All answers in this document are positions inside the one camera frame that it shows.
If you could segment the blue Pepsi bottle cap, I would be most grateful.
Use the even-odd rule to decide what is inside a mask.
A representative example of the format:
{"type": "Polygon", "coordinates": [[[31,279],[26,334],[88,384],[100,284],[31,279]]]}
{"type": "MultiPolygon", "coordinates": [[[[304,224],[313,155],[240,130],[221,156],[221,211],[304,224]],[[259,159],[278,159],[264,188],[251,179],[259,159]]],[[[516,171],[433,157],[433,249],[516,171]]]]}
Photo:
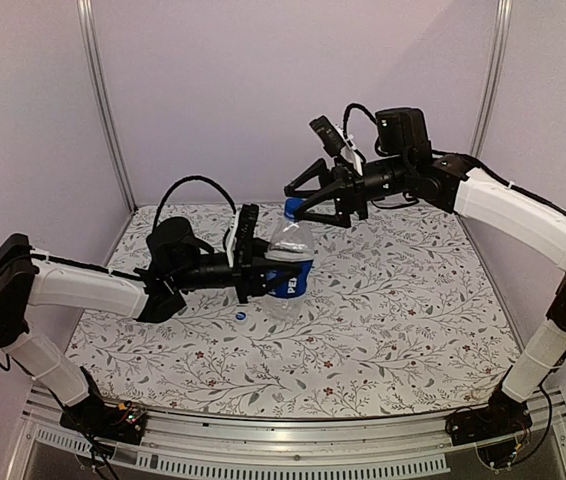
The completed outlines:
{"type": "Polygon", "coordinates": [[[296,220],[295,214],[303,204],[304,204],[304,200],[302,198],[296,198],[296,197],[287,198],[284,203],[284,217],[291,221],[295,221],[296,220]]]}

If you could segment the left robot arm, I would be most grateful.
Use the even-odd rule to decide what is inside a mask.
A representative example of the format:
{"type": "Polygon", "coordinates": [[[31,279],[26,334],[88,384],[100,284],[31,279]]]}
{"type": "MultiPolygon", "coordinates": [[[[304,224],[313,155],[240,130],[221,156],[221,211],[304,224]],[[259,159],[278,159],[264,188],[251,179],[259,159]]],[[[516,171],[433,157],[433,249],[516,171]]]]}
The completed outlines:
{"type": "Polygon", "coordinates": [[[132,274],[54,258],[34,249],[26,235],[13,234],[0,247],[0,351],[73,408],[89,433],[104,433],[112,415],[91,377],[32,331],[26,310],[57,305],[159,324],[184,310],[184,296],[192,291],[232,288],[246,303],[303,271],[300,262],[266,258],[267,244],[255,237],[255,226],[255,218],[241,212],[227,251],[217,252],[195,236],[186,218],[170,218],[147,238],[149,266],[132,274]]]}

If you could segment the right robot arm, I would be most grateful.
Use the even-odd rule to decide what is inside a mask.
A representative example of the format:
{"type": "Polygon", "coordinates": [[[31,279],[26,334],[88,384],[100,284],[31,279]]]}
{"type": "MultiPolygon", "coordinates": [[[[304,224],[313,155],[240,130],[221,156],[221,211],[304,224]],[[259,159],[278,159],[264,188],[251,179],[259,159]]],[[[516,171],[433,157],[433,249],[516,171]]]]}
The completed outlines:
{"type": "Polygon", "coordinates": [[[490,170],[475,157],[432,148],[425,117],[418,108],[399,107],[373,114],[378,159],[365,161],[346,127],[326,117],[311,121],[334,165],[315,161],[284,188],[303,199],[295,216],[348,228],[351,215],[364,220],[368,204],[405,194],[450,214],[482,222],[549,259],[564,277],[545,321],[490,397],[480,427],[500,436],[519,417],[546,376],[566,357],[566,210],[490,170]]]}

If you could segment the floral patterned table mat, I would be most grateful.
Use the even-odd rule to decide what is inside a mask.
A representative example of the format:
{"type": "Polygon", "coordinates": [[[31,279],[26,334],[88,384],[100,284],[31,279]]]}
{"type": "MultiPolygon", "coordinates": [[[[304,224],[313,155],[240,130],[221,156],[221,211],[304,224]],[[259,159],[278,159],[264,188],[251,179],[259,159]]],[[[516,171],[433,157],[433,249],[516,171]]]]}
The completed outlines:
{"type": "Polygon", "coordinates": [[[88,311],[67,354],[111,398],[263,417],[365,417],[484,402],[519,348],[459,221],[429,206],[316,225],[306,294],[202,290],[173,319],[88,311]]]}

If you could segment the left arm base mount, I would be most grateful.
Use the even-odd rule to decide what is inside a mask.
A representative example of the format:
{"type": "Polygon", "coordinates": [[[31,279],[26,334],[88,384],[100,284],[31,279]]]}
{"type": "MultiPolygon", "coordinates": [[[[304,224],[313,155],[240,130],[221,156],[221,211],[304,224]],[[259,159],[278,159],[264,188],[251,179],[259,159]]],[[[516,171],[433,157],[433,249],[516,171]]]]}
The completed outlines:
{"type": "Polygon", "coordinates": [[[64,406],[60,425],[91,437],[140,445],[147,424],[147,409],[130,400],[116,406],[107,404],[93,377],[84,367],[80,370],[87,380],[88,397],[75,406],[64,406]]]}

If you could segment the aluminium front rail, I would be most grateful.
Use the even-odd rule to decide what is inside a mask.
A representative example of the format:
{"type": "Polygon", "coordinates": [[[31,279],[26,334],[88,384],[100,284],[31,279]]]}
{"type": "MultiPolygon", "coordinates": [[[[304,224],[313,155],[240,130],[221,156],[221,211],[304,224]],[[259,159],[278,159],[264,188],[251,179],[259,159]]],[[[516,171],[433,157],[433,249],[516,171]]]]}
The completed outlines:
{"type": "Polygon", "coordinates": [[[515,465],[493,459],[501,436],[457,445],[445,412],[359,419],[254,419],[151,409],[137,445],[107,443],[107,461],[64,429],[34,391],[19,422],[10,479],[566,479],[566,405],[558,391],[529,403],[533,425],[515,465]]]}

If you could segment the right aluminium frame post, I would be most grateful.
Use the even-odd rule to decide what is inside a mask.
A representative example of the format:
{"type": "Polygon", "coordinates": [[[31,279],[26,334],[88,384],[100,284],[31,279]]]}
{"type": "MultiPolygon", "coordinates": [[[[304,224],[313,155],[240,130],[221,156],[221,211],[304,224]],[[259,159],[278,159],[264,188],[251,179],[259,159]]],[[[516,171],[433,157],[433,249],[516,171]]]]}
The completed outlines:
{"type": "Polygon", "coordinates": [[[471,155],[474,157],[481,156],[496,103],[501,73],[507,52],[512,7],[512,0],[499,0],[497,2],[494,35],[491,44],[487,77],[470,146],[471,155]]]}

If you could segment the aluminium frame post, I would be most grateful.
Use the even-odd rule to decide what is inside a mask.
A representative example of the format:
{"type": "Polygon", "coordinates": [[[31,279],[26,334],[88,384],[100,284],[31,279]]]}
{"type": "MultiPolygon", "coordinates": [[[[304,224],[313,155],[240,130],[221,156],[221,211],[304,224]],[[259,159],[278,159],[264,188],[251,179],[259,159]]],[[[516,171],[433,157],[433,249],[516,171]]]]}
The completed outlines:
{"type": "Polygon", "coordinates": [[[106,79],[99,51],[93,5],[90,0],[76,2],[88,73],[94,91],[95,102],[108,150],[113,173],[130,213],[138,209],[130,176],[125,165],[116,123],[107,91],[106,79]]]}
{"type": "Polygon", "coordinates": [[[512,7],[512,0],[499,0],[497,2],[494,35],[491,44],[487,77],[470,146],[471,155],[474,157],[481,156],[496,103],[501,73],[507,52],[512,7]]]}

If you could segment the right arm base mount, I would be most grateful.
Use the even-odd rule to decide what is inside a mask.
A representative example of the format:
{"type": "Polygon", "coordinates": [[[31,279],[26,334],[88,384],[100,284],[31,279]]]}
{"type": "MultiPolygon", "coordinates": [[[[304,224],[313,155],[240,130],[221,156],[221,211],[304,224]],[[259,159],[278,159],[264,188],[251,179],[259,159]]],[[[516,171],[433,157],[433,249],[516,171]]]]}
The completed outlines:
{"type": "Polygon", "coordinates": [[[531,426],[527,403],[511,399],[501,384],[485,406],[460,407],[445,419],[445,432],[454,446],[514,434],[531,426]]]}

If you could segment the left aluminium frame post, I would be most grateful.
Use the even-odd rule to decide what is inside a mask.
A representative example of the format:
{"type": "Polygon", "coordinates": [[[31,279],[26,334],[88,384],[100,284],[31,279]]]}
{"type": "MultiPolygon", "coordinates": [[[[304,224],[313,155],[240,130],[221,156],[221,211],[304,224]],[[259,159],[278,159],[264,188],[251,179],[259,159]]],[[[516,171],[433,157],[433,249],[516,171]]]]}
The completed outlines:
{"type": "Polygon", "coordinates": [[[130,213],[138,209],[130,176],[125,165],[116,123],[107,91],[106,79],[99,51],[93,5],[90,0],[76,2],[88,73],[94,91],[95,102],[108,150],[113,173],[130,213]]]}

